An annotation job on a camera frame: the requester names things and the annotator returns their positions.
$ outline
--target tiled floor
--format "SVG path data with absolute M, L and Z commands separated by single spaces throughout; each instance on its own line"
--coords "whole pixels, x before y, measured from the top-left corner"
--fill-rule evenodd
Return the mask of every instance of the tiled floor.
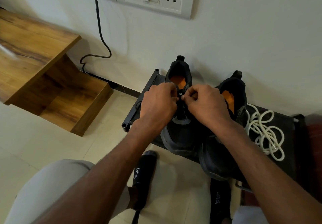
M 114 91 L 83 137 L 13 105 L 0 104 L 0 223 L 3 223 L 21 187 L 42 167 L 60 159 L 97 163 L 126 135 L 121 124 L 136 98 Z M 139 223 L 208 223 L 210 179 L 199 164 L 158 146 L 160 159 L 147 207 Z M 133 177 L 128 181 L 131 186 Z M 231 213 L 240 202 L 232 188 Z M 112 219 L 112 224 L 132 222 L 133 210 Z

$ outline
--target white wall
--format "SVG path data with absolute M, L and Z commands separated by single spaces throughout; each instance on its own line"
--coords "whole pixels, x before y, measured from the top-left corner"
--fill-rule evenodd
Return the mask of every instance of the white wall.
M 141 91 L 154 69 L 184 55 L 194 83 L 243 72 L 250 103 L 285 114 L 322 114 L 322 0 L 195 0 L 191 20 L 99 0 L 113 57 L 88 71 Z M 108 54 L 94 0 L 0 0 L 0 6 L 66 27 L 83 40 L 68 55 Z

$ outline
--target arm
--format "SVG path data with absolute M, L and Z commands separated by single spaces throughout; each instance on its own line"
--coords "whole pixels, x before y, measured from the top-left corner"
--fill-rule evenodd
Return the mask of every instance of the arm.
M 140 156 L 176 111 L 177 99 L 173 84 L 151 86 L 126 137 L 35 223 L 108 222 Z
M 269 223 L 322 223 L 322 205 L 261 152 L 242 126 L 231 120 L 217 88 L 194 85 L 183 100 L 234 157 Z

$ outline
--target insole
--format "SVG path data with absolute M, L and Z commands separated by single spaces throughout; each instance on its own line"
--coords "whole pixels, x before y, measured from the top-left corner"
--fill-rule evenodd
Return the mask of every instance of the insole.
M 225 98 L 225 100 L 228 103 L 228 108 L 232 111 L 233 114 L 235 114 L 234 106 L 235 106 L 235 99 L 234 95 L 228 92 L 227 90 L 222 92 L 222 96 Z
M 185 78 L 181 75 L 174 75 L 170 78 L 170 81 L 178 85 L 179 89 L 183 89 L 185 86 Z

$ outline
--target hand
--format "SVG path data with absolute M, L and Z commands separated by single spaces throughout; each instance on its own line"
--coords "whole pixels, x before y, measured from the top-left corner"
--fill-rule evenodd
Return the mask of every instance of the hand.
M 178 100 L 177 89 L 173 83 L 152 85 L 150 90 L 144 93 L 140 120 L 148 121 L 150 127 L 160 133 L 176 112 Z
M 218 88 L 196 84 L 188 88 L 181 99 L 185 101 L 191 114 L 212 131 L 232 122 L 225 99 Z

